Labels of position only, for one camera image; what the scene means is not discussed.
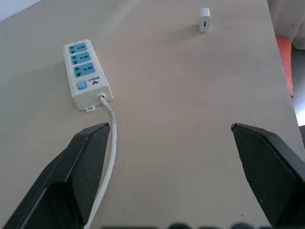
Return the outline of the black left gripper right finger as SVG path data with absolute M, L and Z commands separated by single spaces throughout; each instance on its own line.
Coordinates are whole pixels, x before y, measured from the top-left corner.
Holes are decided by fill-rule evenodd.
M 268 222 L 305 229 L 305 161 L 277 134 L 233 123 L 246 180 Z

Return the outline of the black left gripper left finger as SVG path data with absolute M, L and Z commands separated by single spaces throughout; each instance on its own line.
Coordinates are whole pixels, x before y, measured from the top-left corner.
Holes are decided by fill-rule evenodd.
M 84 229 L 99 188 L 109 123 L 87 127 L 40 173 L 3 229 Z

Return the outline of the white power strip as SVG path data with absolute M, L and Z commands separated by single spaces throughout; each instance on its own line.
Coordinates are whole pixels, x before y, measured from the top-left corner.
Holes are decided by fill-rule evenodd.
M 80 111 L 91 112 L 113 99 L 112 91 L 90 40 L 63 46 L 65 66 L 73 101 Z

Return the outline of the white USB charger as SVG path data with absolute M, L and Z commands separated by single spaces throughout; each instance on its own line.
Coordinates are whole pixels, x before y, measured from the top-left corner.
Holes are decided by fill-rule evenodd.
M 201 8 L 200 9 L 200 23 L 199 23 L 199 31 L 200 32 L 208 32 L 211 22 L 211 15 L 209 8 Z

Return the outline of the orange chair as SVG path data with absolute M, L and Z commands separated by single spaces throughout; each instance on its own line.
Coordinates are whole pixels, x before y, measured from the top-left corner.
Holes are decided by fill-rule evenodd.
M 287 86 L 290 92 L 290 96 L 293 98 L 294 90 L 293 90 L 292 66 L 291 66 L 292 45 L 289 40 L 282 37 L 276 37 L 276 41 L 282 59 Z

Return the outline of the white curtain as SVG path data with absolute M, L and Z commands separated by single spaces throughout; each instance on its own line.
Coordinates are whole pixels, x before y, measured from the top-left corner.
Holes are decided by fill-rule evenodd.
M 275 35 L 305 50 L 305 0 L 267 0 Z

